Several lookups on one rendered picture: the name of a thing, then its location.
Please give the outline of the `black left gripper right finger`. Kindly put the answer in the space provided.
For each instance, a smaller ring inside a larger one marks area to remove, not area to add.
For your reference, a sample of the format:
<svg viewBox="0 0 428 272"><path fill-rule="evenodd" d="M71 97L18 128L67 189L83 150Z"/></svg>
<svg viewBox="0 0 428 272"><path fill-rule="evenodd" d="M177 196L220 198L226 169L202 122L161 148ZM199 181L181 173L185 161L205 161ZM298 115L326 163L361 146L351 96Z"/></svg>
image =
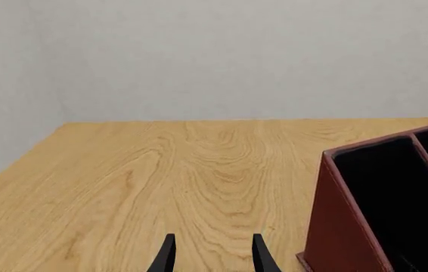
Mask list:
<svg viewBox="0 0 428 272"><path fill-rule="evenodd" d="M252 253L255 272L281 272L260 233L253 234Z"/></svg>

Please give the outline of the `red-brown desk caddy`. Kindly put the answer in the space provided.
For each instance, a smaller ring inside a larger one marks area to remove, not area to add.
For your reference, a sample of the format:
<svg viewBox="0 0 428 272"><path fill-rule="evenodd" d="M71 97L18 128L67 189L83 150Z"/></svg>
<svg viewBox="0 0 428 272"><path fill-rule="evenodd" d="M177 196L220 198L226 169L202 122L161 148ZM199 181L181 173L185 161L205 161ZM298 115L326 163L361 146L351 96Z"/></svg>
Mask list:
<svg viewBox="0 0 428 272"><path fill-rule="evenodd" d="M428 126L325 150L309 272L428 272Z"/></svg>

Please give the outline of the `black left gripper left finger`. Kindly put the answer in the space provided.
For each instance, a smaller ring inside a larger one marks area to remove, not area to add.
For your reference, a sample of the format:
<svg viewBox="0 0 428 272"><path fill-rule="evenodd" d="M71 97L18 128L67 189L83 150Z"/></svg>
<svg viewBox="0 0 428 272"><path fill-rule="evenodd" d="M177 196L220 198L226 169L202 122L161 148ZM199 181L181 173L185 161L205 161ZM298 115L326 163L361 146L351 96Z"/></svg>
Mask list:
<svg viewBox="0 0 428 272"><path fill-rule="evenodd" d="M148 272L173 272L175 265L175 234L168 233Z"/></svg>

